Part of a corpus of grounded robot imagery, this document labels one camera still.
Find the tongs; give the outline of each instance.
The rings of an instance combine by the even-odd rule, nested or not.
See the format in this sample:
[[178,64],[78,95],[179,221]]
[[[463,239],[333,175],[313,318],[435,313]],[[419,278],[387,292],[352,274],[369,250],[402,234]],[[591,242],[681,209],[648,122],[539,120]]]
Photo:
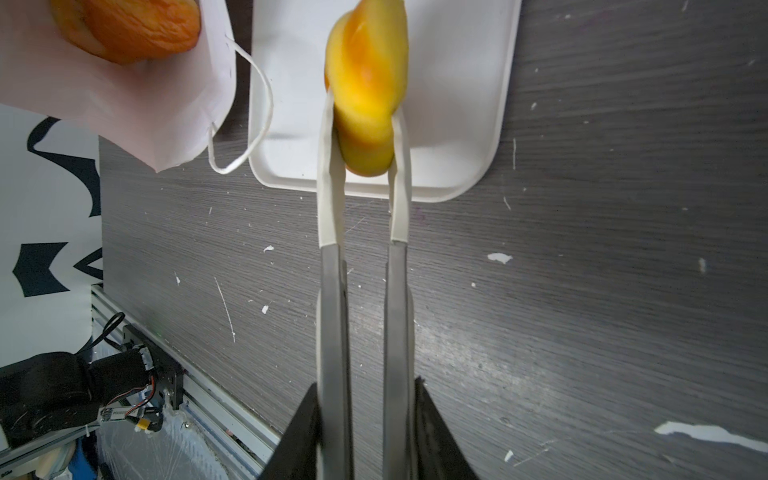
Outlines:
[[[384,306],[383,478],[415,478],[413,409],[413,300],[408,288],[411,152],[402,109],[392,116],[395,160],[389,167],[389,254]],[[333,130],[333,93],[320,126],[317,233],[321,275],[317,302],[317,388],[322,413],[319,472],[327,480],[353,478],[349,312],[344,260],[346,168]]]

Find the yellow food item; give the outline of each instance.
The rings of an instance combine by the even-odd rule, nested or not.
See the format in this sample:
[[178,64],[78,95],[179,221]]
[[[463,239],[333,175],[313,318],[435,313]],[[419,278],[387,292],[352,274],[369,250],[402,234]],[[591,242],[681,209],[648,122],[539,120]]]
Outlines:
[[137,60],[130,55],[108,50],[93,36],[85,24],[82,0],[51,0],[51,13],[64,38],[81,50],[120,65],[133,63]]
[[392,114],[408,86],[408,23],[403,0],[362,0],[331,30],[326,88],[347,168],[375,177],[394,157]]
[[85,23],[107,49],[136,58],[191,50],[200,35],[194,0],[83,0]]

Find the table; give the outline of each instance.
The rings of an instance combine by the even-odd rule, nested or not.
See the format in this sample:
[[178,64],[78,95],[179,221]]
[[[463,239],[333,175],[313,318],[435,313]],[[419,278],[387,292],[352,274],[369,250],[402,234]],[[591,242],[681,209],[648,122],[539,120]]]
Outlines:
[[[768,441],[766,22],[761,0],[524,2],[493,165],[412,212],[415,369],[481,478],[765,478],[765,453],[654,429]],[[245,146],[238,61],[220,163]],[[106,292],[284,429],[315,378],[314,195],[103,140],[101,179]],[[356,469],[378,478],[389,215],[346,205]]]

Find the white tray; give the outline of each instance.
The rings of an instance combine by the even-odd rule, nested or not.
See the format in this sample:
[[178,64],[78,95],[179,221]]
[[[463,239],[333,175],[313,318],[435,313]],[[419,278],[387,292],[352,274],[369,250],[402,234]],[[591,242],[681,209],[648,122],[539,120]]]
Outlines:
[[[272,83],[270,134],[250,157],[268,187],[315,191],[328,34],[355,0],[256,0],[254,60]],[[502,129],[521,0],[406,0],[410,42],[408,127],[413,200],[467,191],[490,167]],[[263,123],[264,92],[251,75],[249,139]],[[348,173],[346,194],[389,196],[387,176]]]

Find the white string handle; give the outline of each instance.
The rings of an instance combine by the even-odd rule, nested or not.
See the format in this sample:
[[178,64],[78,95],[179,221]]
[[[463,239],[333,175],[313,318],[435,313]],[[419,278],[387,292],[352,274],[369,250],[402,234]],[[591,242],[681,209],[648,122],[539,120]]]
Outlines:
[[216,125],[210,125],[208,128],[208,164],[211,168],[214,169],[216,173],[222,175],[226,175],[238,168],[253,153],[253,149],[261,143],[261,141],[266,137],[266,133],[270,130],[270,125],[272,124],[272,113],[274,111],[272,87],[270,86],[270,81],[266,79],[264,72],[261,71],[259,65],[256,65],[256,62],[253,61],[253,58],[251,58],[251,56],[248,55],[248,53],[243,50],[234,40],[227,38],[227,41],[230,43],[230,45],[232,45],[235,51],[240,54],[241,57],[248,60],[248,63],[250,63],[253,69],[256,70],[256,72],[259,74],[259,77],[261,77],[262,83],[264,83],[264,88],[266,89],[266,120],[264,121],[264,125],[261,127],[259,134],[256,136],[256,138],[253,139],[252,142],[250,142],[250,144],[248,144],[248,148],[245,149],[243,154],[224,168],[216,165],[216,157],[214,156],[214,134],[216,133]]

